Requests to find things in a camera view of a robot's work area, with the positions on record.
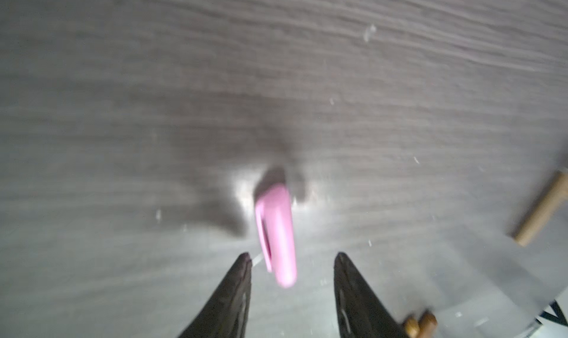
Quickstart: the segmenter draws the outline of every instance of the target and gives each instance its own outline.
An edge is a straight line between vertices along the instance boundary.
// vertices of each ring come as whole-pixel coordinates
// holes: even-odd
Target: pink clip
[[[280,286],[290,287],[296,282],[298,272],[292,208],[286,186],[276,184],[270,187],[257,200],[254,210],[266,269],[269,273],[274,269]]]

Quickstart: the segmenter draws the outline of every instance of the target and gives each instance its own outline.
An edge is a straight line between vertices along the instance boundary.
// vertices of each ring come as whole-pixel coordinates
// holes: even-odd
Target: wooden stick
[[[420,332],[420,326],[418,325],[418,321],[413,316],[410,316],[404,322],[404,331],[406,332],[406,335],[408,335],[408,337],[410,338],[416,338],[416,336]]]
[[[438,321],[436,320],[436,316],[429,311],[426,311],[422,318],[420,318],[420,322],[418,323],[420,326],[420,332],[416,336],[416,338],[431,338],[434,335],[434,331],[436,327],[438,327]]]
[[[529,244],[566,198],[568,198],[568,174],[559,172],[548,192],[522,224],[515,236],[515,242],[523,247]]]

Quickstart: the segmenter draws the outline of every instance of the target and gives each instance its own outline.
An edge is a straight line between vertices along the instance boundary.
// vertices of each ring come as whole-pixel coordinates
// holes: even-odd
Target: debris speck
[[[481,326],[483,323],[486,323],[487,321],[489,321],[489,318],[488,318],[488,317],[484,317],[484,318],[482,318],[482,319],[476,321],[476,322],[473,324],[473,327],[479,327],[479,326]]]
[[[260,253],[259,255],[254,257],[254,259],[252,259],[252,266],[256,266],[258,263],[262,262],[263,259],[264,259],[264,255],[262,253]]]
[[[375,24],[371,24],[365,29],[365,33],[363,34],[363,40],[365,42],[369,42],[371,40],[371,36],[373,36],[377,32],[377,27]]]

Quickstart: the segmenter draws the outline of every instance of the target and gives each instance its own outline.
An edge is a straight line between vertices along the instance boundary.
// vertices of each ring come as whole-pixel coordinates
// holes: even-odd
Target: gray wood grain surface
[[[0,335],[174,337],[282,167],[299,279],[247,337],[336,337],[345,251],[397,320],[512,337],[568,285],[568,0],[0,0]]]

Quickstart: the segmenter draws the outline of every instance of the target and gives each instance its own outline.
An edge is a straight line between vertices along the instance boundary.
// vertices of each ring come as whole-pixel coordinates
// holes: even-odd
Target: wooden dowel
[[[426,311],[422,318],[420,318],[420,322],[418,322],[420,326],[420,332],[416,336],[416,338],[431,338],[434,335],[434,331],[436,327],[438,327],[438,321],[436,320],[436,316],[429,311]]]
[[[529,244],[567,197],[568,174],[559,172],[548,192],[522,224],[515,236],[515,242],[523,247]]]
[[[406,335],[410,338],[416,338],[418,332],[420,332],[420,326],[418,325],[418,321],[413,317],[410,316],[406,322],[404,322],[404,331]]]

